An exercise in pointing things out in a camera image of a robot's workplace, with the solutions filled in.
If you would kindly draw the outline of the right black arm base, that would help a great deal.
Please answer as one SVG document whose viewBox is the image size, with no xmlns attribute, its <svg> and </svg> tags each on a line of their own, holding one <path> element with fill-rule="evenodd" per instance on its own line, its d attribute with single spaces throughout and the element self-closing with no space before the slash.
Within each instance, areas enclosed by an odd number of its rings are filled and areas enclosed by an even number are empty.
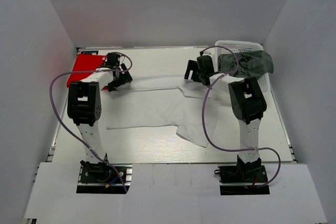
<svg viewBox="0 0 336 224">
<path fill-rule="evenodd" d="M 260 187 L 268 182 L 264 165 L 244 177 L 238 173 L 237 165 L 219 166 L 214 175 L 219 178 L 221 196 L 270 195 L 268 185 Z"/>
</svg>

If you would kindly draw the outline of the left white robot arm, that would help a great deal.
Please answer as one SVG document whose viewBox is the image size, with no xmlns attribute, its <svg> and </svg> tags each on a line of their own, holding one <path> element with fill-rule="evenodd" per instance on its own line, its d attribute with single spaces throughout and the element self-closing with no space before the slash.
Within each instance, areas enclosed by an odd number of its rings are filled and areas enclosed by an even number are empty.
<svg viewBox="0 0 336 224">
<path fill-rule="evenodd" d="M 86 159 L 81 165 L 101 182 L 110 178 L 111 168 L 99 133 L 102 114 L 101 95 L 132 82 L 129 67 L 123 63 L 125 54 L 110 52 L 105 56 L 79 54 L 67 82 L 67 114 L 79 130 L 84 142 Z"/>
</svg>

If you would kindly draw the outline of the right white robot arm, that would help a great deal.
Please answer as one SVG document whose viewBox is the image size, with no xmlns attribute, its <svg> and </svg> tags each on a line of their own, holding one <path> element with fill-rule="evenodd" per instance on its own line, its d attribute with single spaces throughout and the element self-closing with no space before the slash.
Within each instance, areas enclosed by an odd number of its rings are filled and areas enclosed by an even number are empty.
<svg viewBox="0 0 336 224">
<path fill-rule="evenodd" d="M 261 158 L 258 151 L 258 132 L 261 119 L 267 110 L 263 93 L 255 77 L 233 81 L 232 76 L 214 70 L 212 58 L 209 55 L 189 60 L 184 79 L 200 82 L 207 87 L 202 104 L 202 127 L 208 142 L 210 140 L 205 125 L 206 102 L 212 88 L 229 94 L 232 111 L 239 123 L 239 149 L 229 150 L 215 146 L 225 152 L 237 152 L 237 175 L 247 182 L 256 175 L 261 168 Z"/>
</svg>

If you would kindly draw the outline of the white t shirt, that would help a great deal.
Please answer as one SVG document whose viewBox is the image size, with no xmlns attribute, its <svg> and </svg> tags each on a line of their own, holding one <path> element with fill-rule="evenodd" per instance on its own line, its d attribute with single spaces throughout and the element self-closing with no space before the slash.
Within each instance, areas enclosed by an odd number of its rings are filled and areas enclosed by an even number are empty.
<svg viewBox="0 0 336 224">
<path fill-rule="evenodd" d="M 103 122 L 108 130 L 136 127 L 176 126 L 176 134 L 206 147 L 202 127 L 202 104 L 207 87 L 180 77 L 141 78 L 109 93 L 103 101 Z M 221 114 L 232 115 L 228 93 L 215 89 L 209 93 L 205 125 L 213 136 Z"/>
</svg>

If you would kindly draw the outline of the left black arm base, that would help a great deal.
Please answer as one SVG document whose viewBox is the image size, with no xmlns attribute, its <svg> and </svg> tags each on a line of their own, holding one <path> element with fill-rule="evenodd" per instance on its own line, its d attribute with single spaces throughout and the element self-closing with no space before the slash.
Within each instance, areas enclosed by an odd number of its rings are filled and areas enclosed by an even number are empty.
<svg viewBox="0 0 336 224">
<path fill-rule="evenodd" d="M 131 185 L 132 165 L 115 165 L 81 161 L 76 193 L 123 195 Z"/>
</svg>

